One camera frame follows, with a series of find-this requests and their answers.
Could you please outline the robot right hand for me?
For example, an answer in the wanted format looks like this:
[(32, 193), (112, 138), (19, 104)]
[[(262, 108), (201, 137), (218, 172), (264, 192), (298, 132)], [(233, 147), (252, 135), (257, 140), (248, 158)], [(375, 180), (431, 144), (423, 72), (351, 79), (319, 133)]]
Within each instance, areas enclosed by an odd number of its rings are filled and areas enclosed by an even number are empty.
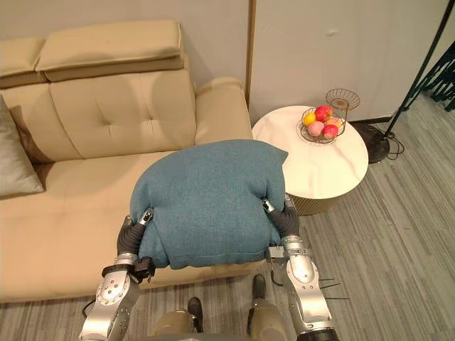
[(262, 206), (282, 239), (289, 236), (299, 236), (299, 216), (294, 201), (288, 194), (284, 196), (284, 209), (282, 211), (273, 206), (267, 198), (262, 199)]

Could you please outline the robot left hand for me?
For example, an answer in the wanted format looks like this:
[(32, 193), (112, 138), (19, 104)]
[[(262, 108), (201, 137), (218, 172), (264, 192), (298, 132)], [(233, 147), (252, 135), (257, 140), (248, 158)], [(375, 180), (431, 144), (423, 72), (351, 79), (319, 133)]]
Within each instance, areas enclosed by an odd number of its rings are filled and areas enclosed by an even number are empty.
[(139, 254), (139, 247), (144, 232), (150, 221), (153, 220), (154, 210), (146, 210), (137, 222), (130, 215), (124, 218), (122, 227), (117, 237), (117, 255)]

